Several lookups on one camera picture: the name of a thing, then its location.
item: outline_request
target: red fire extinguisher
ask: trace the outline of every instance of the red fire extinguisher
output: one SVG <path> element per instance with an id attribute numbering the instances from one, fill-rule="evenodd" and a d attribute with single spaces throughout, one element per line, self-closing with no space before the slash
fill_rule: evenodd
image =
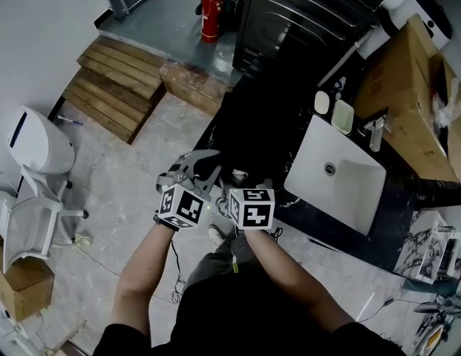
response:
<path id="1" fill-rule="evenodd" d="M 223 0 L 202 0 L 202 40 L 215 42 L 218 40 L 219 17 L 223 9 Z"/>

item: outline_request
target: white rectangular sink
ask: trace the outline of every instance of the white rectangular sink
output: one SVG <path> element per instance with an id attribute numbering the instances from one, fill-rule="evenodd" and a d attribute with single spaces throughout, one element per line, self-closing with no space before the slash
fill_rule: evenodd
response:
<path id="1" fill-rule="evenodd" d="M 314 115 L 284 188 L 367 236 L 386 175 L 371 156 Z"/>

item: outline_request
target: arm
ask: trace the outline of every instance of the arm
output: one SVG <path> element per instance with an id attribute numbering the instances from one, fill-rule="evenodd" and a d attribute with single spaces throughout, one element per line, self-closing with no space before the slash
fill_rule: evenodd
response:
<path id="1" fill-rule="evenodd" d="M 161 276 L 175 231 L 155 224 L 123 269 L 114 296 L 111 322 L 150 336 L 149 302 Z"/>
<path id="2" fill-rule="evenodd" d="M 307 311 L 328 332 L 354 321 L 329 292 L 291 258 L 264 231 L 245 231 L 255 256 L 272 281 L 289 296 L 307 307 Z"/>

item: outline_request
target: shoe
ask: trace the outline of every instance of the shoe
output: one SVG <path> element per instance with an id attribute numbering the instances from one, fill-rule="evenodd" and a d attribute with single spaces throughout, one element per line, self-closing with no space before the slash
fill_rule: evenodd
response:
<path id="1" fill-rule="evenodd" d="M 207 227 L 207 237 L 212 241 L 216 247 L 221 246 L 225 239 L 223 238 L 220 229 L 218 229 L 215 225 L 211 224 Z"/>

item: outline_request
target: black wristband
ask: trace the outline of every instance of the black wristband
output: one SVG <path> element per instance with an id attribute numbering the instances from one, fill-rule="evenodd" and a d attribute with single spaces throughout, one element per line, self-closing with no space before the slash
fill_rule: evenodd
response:
<path id="1" fill-rule="evenodd" d="M 165 225 L 167 228 L 170 228 L 172 231 L 179 232 L 179 227 L 175 226 L 174 224 L 171 224 L 170 222 L 166 222 L 166 220 L 164 219 L 161 219 L 160 217 L 157 216 L 157 213 L 154 214 L 153 220 L 156 222 L 156 224 Z"/>

